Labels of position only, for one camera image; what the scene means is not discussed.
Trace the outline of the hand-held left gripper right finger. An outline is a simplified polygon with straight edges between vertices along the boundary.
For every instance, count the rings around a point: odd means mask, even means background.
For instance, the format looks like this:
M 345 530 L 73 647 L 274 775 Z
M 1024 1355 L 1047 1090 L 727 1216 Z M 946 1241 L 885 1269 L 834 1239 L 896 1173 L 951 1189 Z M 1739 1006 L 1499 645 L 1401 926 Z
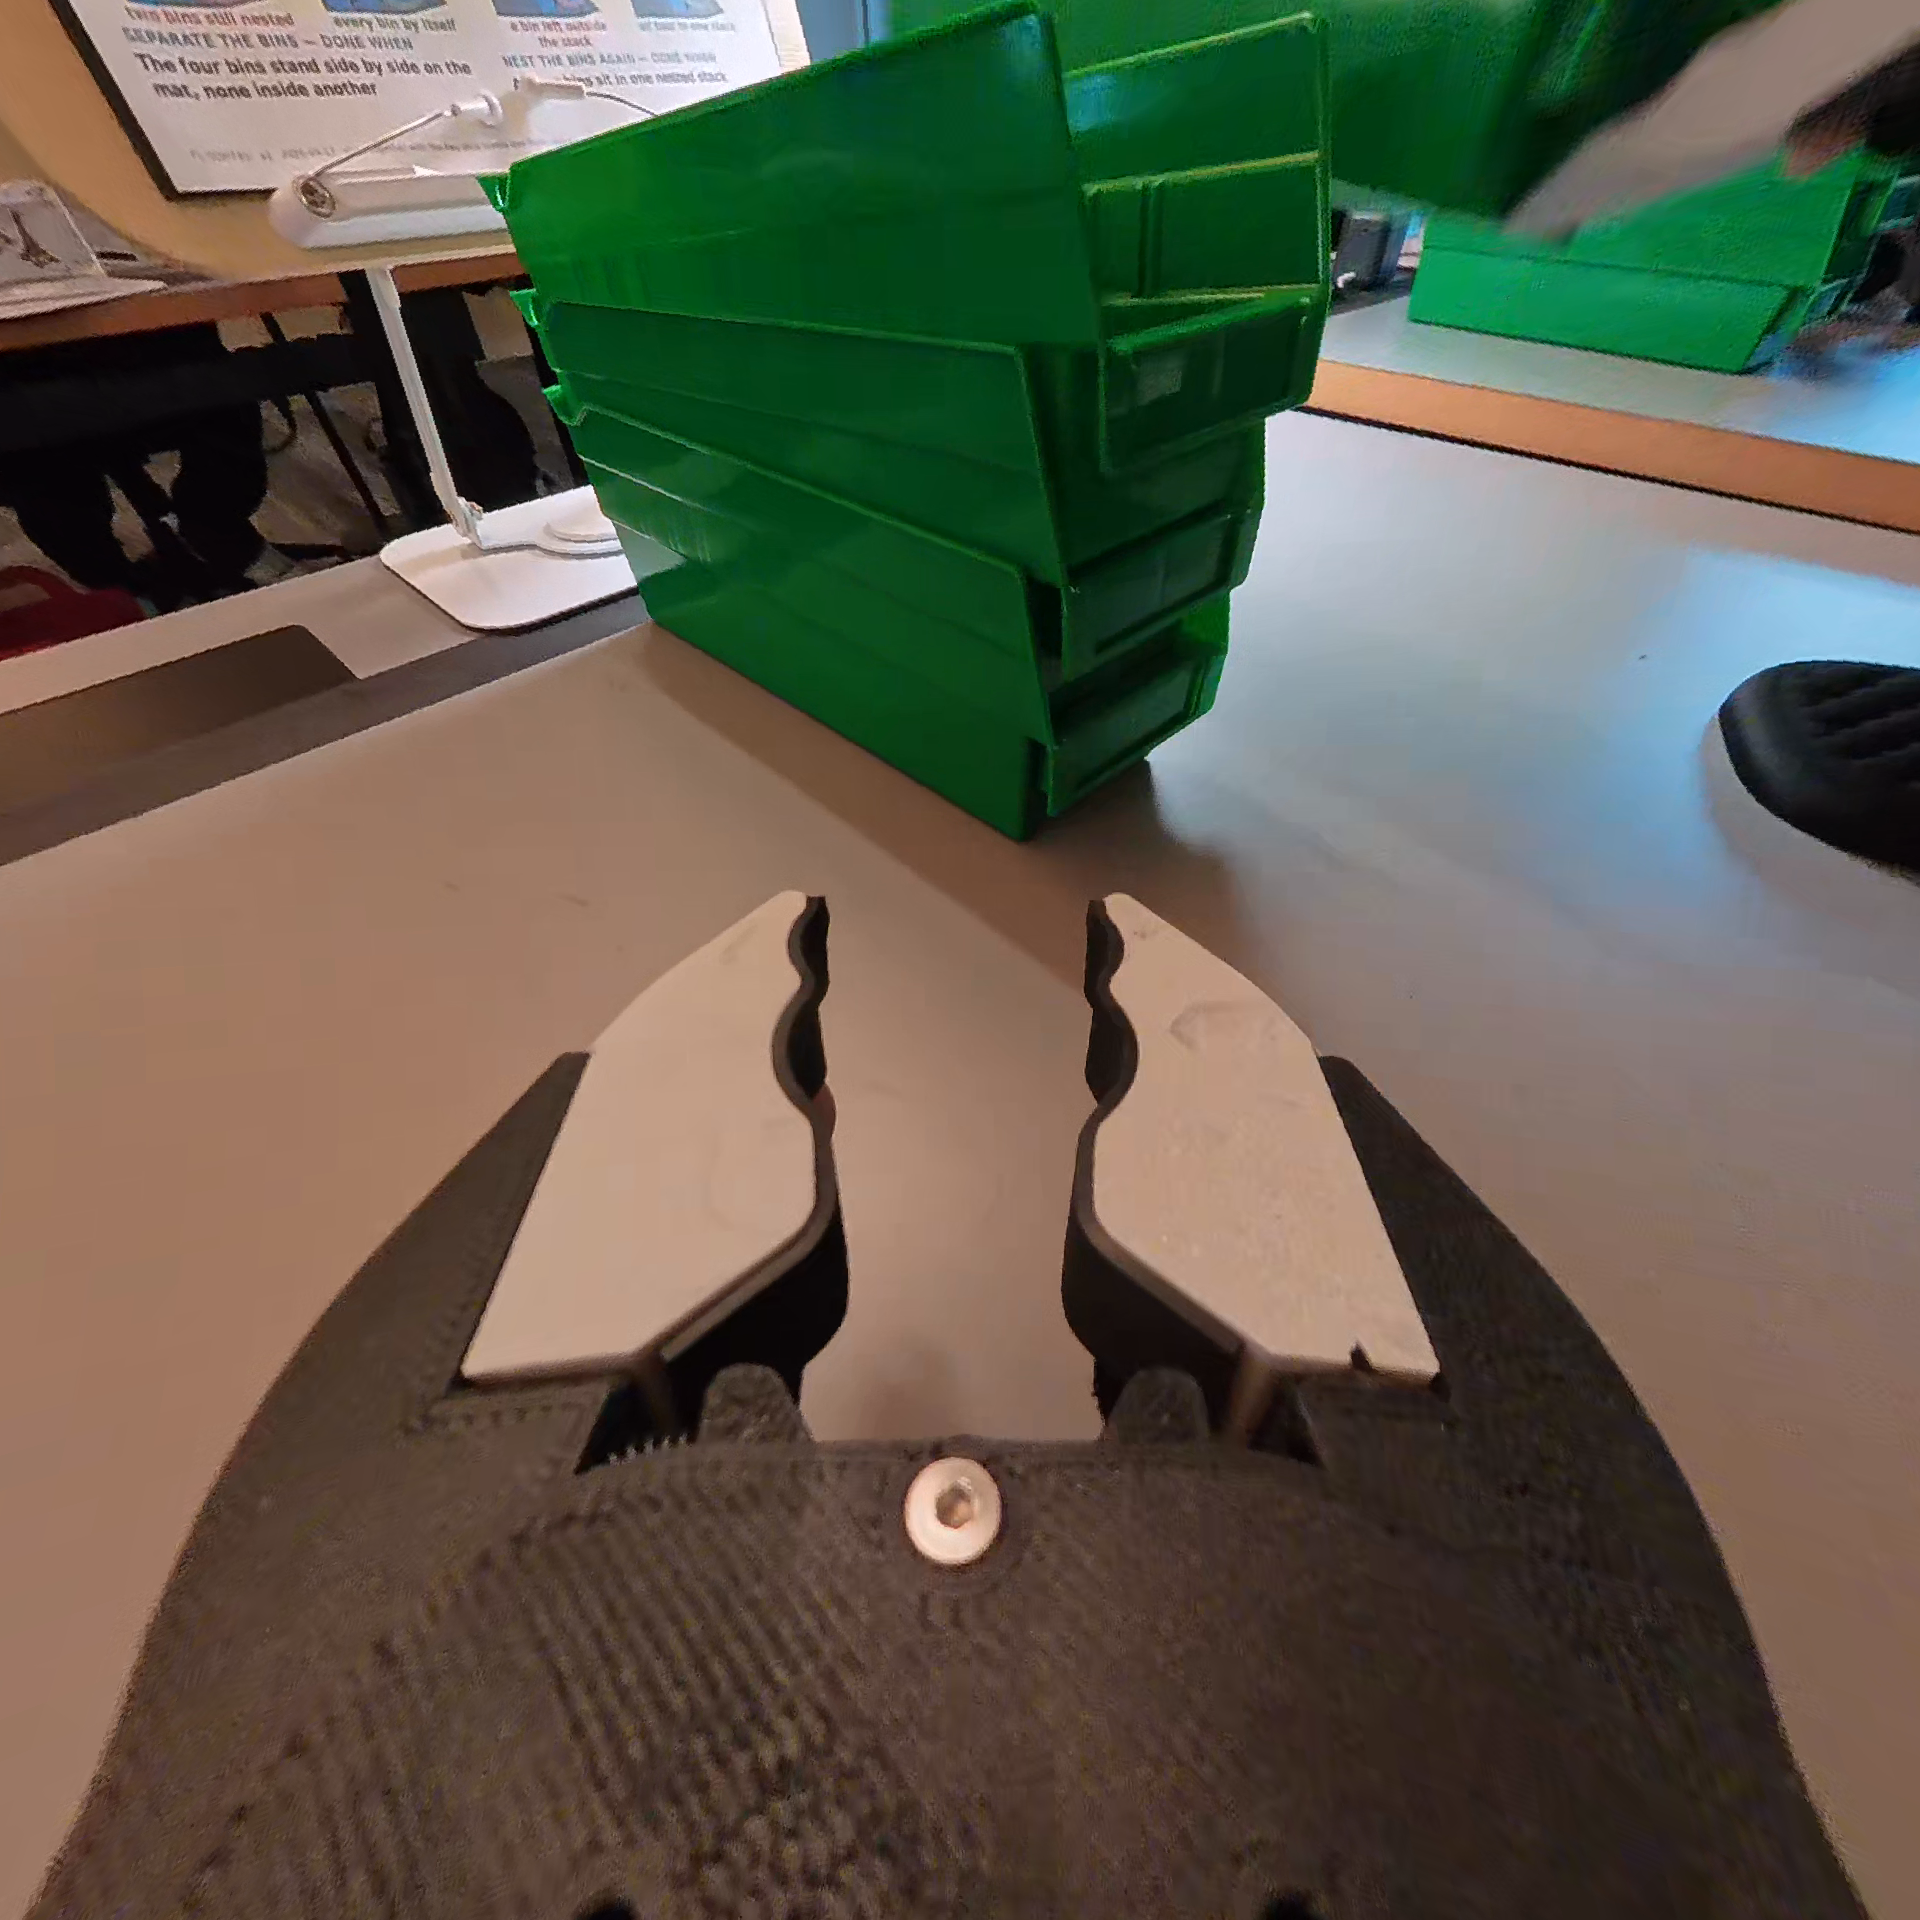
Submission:
M 1186 1374 L 1221 1438 L 1282 1394 L 1424 1394 L 1440 1358 L 1305 1031 L 1134 896 L 1088 905 L 1086 1079 L 1063 1312 L 1113 1408 Z

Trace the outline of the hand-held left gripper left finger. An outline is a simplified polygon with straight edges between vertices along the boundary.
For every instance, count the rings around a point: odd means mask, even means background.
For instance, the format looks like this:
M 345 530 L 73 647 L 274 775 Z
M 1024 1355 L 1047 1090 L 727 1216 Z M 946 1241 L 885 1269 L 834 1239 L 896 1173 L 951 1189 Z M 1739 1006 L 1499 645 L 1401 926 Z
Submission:
M 827 933 L 827 901 L 782 891 L 590 1045 L 464 1383 L 626 1378 L 654 1413 L 697 1413 L 750 1362 L 800 1392 L 850 1291 Z

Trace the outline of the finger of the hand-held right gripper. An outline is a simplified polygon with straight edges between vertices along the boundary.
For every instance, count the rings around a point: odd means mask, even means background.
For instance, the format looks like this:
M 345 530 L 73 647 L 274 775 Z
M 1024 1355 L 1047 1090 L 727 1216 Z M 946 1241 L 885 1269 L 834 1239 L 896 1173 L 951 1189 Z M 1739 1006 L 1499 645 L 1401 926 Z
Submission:
M 1776 160 L 1810 176 L 1856 151 L 1915 153 L 1918 5 L 1771 5 L 1589 135 L 1504 215 L 1561 238 Z

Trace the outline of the green plastic bin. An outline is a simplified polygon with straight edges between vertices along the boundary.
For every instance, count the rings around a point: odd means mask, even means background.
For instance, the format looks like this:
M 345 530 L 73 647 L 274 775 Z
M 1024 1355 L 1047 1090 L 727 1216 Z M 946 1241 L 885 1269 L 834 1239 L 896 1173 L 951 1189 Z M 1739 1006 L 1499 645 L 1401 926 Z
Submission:
M 608 512 L 608 491 L 594 489 Z M 640 551 L 647 537 L 613 521 Z M 933 679 L 910 661 L 784 617 L 754 594 L 743 603 L 697 599 L 690 633 L 681 633 L 663 587 L 672 567 L 640 583 L 656 624 L 1015 841 L 1205 715 L 1227 658 L 1232 585 L 1113 661 L 1045 688 Z
M 485 181 L 546 304 L 1145 359 L 1328 311 L 1328 34 L 985 5 Z
M 750 594 L 846 645 L 960 683 L 1088 674 L 1127 645 L 1232 585 L 1243 487 L 1154 533 L 1074 562 L 1063 583 L 992 553 L 981 535 L 942 535 L 553 379 L 571 446 L 610 496 L 608 514 L 670 549 L 665 599 L 681 633 L 695 601 Z
M 1111 343 L 715 320 L 535 288 L 517 304 L 569 423 L 594 409 L 754 459 L 830 434 L 1001 473 L 1067 462 L 1120 473 L 1259 423 L 1312 379 L 1291 302 Z

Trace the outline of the stack of green bins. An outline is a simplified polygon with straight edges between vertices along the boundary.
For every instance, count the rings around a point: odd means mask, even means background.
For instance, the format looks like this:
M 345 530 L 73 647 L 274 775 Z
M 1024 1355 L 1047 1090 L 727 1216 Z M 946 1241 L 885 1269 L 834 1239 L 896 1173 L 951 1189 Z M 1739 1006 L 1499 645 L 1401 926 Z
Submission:
M 1915 153 L 1765 160 L 1561 238 L 1504 215 L 1762 2 L 1317 5 L 1333 169 L 1424 215 L 1408 313 L 1506 341 L 1746 375 L 1915 345 Z

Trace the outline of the wood-edged white table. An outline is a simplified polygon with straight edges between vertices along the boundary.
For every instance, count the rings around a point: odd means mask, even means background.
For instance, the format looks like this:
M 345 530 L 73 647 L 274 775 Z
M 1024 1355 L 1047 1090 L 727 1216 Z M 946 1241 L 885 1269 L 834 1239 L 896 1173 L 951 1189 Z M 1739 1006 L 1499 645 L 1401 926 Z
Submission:
M 1307 409 L 1358 425 L 1918 533 L 1915 350 L 1858 343 L 1717 375 L 1515 343 L 1351 306 L 1323 336 Z

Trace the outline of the white board stand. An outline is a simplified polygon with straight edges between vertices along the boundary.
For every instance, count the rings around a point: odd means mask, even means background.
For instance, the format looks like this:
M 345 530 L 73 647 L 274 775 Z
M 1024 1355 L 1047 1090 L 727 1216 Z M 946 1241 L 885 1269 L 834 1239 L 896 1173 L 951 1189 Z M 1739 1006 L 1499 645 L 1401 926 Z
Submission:
M 391 270 L 368 293 L 446 519 L 379 549 L 382 567 L 469 633 L 528 633 L 633 594 L 638 581 L 590 487 L 485 512 L 459 489 Z

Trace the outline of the red bag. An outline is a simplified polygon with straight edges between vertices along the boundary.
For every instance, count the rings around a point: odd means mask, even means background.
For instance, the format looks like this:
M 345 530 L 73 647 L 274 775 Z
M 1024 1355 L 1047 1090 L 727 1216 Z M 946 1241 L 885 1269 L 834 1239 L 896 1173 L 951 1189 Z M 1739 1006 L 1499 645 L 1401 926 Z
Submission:
M 130 592 L 89 590 L 41 567 L 2 569 L 2 658 L 21 658 L 146 619 Z

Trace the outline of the brown wooden table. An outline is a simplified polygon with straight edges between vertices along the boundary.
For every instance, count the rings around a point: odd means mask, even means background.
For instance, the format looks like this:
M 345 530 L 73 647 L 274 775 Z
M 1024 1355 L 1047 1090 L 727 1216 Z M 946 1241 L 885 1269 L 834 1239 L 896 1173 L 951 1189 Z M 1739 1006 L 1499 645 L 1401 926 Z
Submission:
M 32 450 L 48 443 L 62 423 L 62 409 L 71 411 L 73 425 L 85 437 L 96 437 L 128 432 L 133 425 L 169 421 L 194 409 L 217 409 L 256 400 L 263 423 L 263 446 L 270 464 L 270 489 L 261 510 L 254 514 L 254 523 L 265 537 L 267 551 L 251 569 L 251 585 L 263 585 L 283 558 L 281 549 L 267 539 L 258 526 L 258 517 L 272 496 L 272 455 L 265 421 L 267 407 L 283 400 L 297 400 L 320 427 L 322 437 L 338 441 L 341 430 L 325 407 L 325 395 L 341 386 L 370 386 L 382 434 L 377 459 L 386 475 L 393 510 L 386 512 L 375 503 L 368 469 L 361 462 L 341 448 L 334 450 L 334 459 L 345 469 L 347 485 L 359 494 L 363 512 L 373 519 L 375 535 L 386 537 L 395 523 L 411 533 L 421 526 L 446 519 L 430 487 L 425 455 L 407 414 L 393 357 L 382 336 L 377 311 L 368 293 L 368 279 L 361 272 L 347 272 L 341 277 L 338 299 L 320 306 L 341 325 L 336 331 L 322 331 L 313 343 L 297 343 L 295 336 L 286 331 L 283 322 L 293 315 L 293 306 L 263 306 L 254 295 L 137 295 L 133 299 L 133 309 L 139 315 L 137 322 L 59 322 L 53 338 L 34 345 L 14 345 L 7 347 L 5 354 L 213 322 L 226 347 L 224 361 L 217 366 L 201 366 L 197 370 L 199 384 L 192 393 L 169 393 L 167 386 L 158 384 L 149 375 L 126 382 L 128 416 L 121 423 L 82 418 L 78 382 L 46 382 L 30 393 L 30 411 L 21 411 L 11 421 L 5 418 L 5 453 L 14 448 Z M 126 469 L 117 473 L 112 482 L 117 501 L 114 530 L 133 555 L 144 555 L 151 549 L 151 535 L 165 537 L 174 530 L 167 519 L 169 503 L 165 496 L 174 473 L 176 455 L 171 453 L 160 455 L 151 464 L 151 473 Z

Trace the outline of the clear page holder bar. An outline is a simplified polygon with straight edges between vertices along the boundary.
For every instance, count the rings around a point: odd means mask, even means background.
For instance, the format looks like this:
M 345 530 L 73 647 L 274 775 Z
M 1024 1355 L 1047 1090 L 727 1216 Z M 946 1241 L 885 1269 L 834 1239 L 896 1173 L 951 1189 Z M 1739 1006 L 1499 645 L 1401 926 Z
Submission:
M 656 107 L 581 80 L 517 75 L 503 91 L 478 89 L 306 167 L 274 187 L 267 217 L 277 238 L 315 254 L 498 235 L 507 224 L 487 178 L 519 153 L 551 153 L 656 117 Z M 478 139 L 464 171 L 409 153 L 418 137 L 450 128 Z

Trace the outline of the clear acrylic sign holder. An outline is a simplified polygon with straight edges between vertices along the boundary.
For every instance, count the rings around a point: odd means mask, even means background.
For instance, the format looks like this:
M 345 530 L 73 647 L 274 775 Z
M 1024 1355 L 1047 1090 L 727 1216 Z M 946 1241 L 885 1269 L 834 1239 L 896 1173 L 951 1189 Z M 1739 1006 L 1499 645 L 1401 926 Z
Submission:
M 2 181 L 2 302 L 71 297 L 107 281 L 85 231 L 62 197 L 41 181 Z

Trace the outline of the white instruction sheet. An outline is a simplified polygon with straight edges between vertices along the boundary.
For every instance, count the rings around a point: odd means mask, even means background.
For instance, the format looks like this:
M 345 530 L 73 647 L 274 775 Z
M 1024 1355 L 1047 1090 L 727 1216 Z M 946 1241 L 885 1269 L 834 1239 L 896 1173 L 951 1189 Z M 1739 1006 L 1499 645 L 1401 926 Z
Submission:
M 809 62 L 777 2 L 55 2 L 174 199 L 491 176 Z

